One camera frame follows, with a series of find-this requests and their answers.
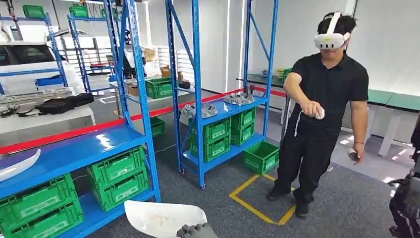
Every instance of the vr headset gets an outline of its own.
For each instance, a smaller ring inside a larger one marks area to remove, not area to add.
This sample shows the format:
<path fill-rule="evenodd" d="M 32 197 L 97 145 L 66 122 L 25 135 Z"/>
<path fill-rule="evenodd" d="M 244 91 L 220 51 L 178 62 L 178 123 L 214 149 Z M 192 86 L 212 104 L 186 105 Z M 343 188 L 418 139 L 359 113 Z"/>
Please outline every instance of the vr headset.
<path fill-rule="evenodd" d="M 350 37 L 350 33 L 341 35 L 340 33 L 334 33 L 337 21 L 340 18 L 341 13 L 336 12 L 331 19 L 327 33 L 319 34 L 315 36 L 315 45 L 320 50 L 332 50 L 338 49 L 343 46 L 344 42 Z"/>

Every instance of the stacked green crates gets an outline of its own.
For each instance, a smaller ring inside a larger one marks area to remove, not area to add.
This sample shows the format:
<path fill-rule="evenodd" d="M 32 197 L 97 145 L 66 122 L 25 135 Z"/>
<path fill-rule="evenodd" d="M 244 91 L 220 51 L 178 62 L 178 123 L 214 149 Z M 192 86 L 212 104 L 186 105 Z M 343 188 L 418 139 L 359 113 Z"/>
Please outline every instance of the stacked green crates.
<path fill-rule="evenodd" d="M 69 8 L 69 11 L 75 17 L 88 17 L 88 8 L 86 6 L 73 5 Z"/>
<path fill-rule="evenodd" d="M 44 18 L 44 9 L 41 6 L 36 5 L 23 5 L 23 14 L 29 18 Z"/>
<path fill-rule="evenodd" d="M 255 107 L 232 116 L 232 144 L 240 146 L 254 135 L 256 111 Z"/>
<path fill-rule="evenodd" d="M 5 238 L 55 237 L 83 221 L 70 174 L 0 199 Z"/>
<path fill-rule="evenodd" d="M 216 156 L 230 149 L 231 118 L 214 122 L 203 127 L 203 158 L 210 162 Z M 191 154 L 198 156 L 197 127 L 194 125 L 188 138 Z"/>
<path fill-rule="evenodd" d="M 143 147 L 135 147 L 87 167 L 90 186 L 107 212 L 149 188 Z"/>

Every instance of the green plastic crate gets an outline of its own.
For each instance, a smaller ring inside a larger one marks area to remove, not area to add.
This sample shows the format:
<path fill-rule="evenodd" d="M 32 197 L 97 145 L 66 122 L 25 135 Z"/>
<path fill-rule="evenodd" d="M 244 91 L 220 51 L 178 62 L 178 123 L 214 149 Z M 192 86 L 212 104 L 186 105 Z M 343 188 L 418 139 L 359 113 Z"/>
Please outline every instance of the green plastic crate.
<path fill-rule="evenodd" d="M 69 8 L 70 13 L 75 17 L 88 17 L 88 8 L 86 6 L 73 5 Z"/>
<path fill-rule="evenodd" d="M 247 140 L 249 140 L 254 135 L 254 123 L 248 125 L 246 128 L 242 130 L 232 129 L 231 132 L 231 139 L 232 144 L 234 145 L 242 145 Z"/>
<path fill-rule="evenodd" d="M 93 194 L 102 210 L 107 212 L 148 188 L 147 171 L 143 169 L 140 173 L 132 175 L 109 188 L 93 189 Z"/>
<path fill-rule="evenodd" d="M 52 238 L 84 220 L 79 200 L 76 199 L 16 229 L 10 229 L 3 224 L 0 225 L 0 229 L 5 238 Z"/>
<path fill-rule="evenodd" d="M 231 118 L 216 121 L 215 123 L 203 127 L 203 144 L 216 142 L 230 134 Z M 197 136 L 197 127 L 194 125 L 191 133 Z"/>
<path fill-rule="evenodd" d="M 172 85 L 170 77 L 153 78 L 145 80 L 146 94 L 148 97 L 157 99 L 172 96 Z"/>
<path fill-rule="evenodd" d="M 283 77 L 281 78 L 281 82 L 286 82 L 287 76 L 292 72 L 292 68 L 287 68 L 283 70 Z"/>
<path fill-rule="evenodd" d="M 36 5 L 23 5 L 23 14 L 29 18 L 44 18 L 44 9 L 41 6 Z"/>
<path fill-rule="evenodd" d="M 251 108 L 232 116 L 232 129 L 242 130 L 254 123 L 257 108 Z"/>
<path fill-rule="evenodd" d="M 258 142 L 242 153 L 245 167 L 262 175 L 278 164 L 279 148 L 265 141 Z"/>
<path fill-rule="evenodd" d="M 14 229 L 74 199 L 77 199 L 77 194 L 73 180 L 70 174 L 65 174 L 0 199 L 0 223 Z"/>
<path fill-rule="evenodd" d="M 165 121 L 159 118 L 150 118 L 150 124 L 152 126 L 152 135 L 156 137 L 158 135 L 165 135 L 166 127 Z"/>
<path fill-rule="evenodd" d="M 198 156 L 197 137 L 190 135 L 188 138 L 190 144 L 191 154 Z M 203 158 L 204 162 L 210 162 L 215 157 L 229 151 L 230 149 L 230 134 L 226 137 L 209 144 L 203 144 Z"/>
<path fill-rule="evenodd" d="M 117 8 L 112 9 L 112 15 L 114 16 L 115 19 L 118 18 L 118 9 Z M 101 10 L 101 16 L 102 16 L 102 18 L 106 18 L 105 9 Z"/>
<path fill-rule="evenodd" d="M 125 180 L 145 168 L 145 153 L 142 146 L 124 151 L 86 167 L 94 187 L 105 189 Z"/>

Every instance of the black bag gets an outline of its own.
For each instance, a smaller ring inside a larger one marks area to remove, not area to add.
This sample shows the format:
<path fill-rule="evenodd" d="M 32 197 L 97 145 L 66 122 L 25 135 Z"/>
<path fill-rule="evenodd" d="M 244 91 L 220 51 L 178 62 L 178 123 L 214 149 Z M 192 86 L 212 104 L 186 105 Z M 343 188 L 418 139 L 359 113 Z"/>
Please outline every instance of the black bag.
<path fill-rule="evenodd" d="M 46 115 L 46 114 L 62 114 L 75 107 L 79 107 L 82 105 L 89 104 L 94 101 L 94 97 L 91 93 L 81 93 L 79 95 L 70 96 L 67 98 L 52 98 L 46 100 L 39 106 L 32 108 L 31 110 L 18 113 L 19 117 L 28 117 L 33 116 L 34 114 L 28 115 L 31 111 L 37 109 L 39 110 L 39 115 Z"/>

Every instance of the black pants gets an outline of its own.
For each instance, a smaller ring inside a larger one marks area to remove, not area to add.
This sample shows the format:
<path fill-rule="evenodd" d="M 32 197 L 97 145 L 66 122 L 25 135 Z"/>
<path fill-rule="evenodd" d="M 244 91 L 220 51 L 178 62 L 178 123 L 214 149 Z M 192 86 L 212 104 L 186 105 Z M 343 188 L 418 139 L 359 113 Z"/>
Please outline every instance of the black pants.
<path fill-rule="evenodd" d="M 274 189 L 289 193 L 291 183 L 299 174 L 300 187 L 294 191 L 298 202 L 310 203 L 321 176 L 327 171 L 338 136 L 297 134 L 289 126 L 279 154 L 278 179 Z"/>
<path fill-rule="evenodd" d="M 389 203 L 389 210 L 392 213 L 395 225 L 397 226 L 397 231 L 401 235 L 401 238 L 418 238 L 420 237 L 420 226 L 417 221 L 415 219 L 407 219 L 402 215 L 406 207 L 404 203 L 406 192 L 403 191 L 404 189 L 405 188 L 402 185 L 397 189 L 394 197 Z"/>

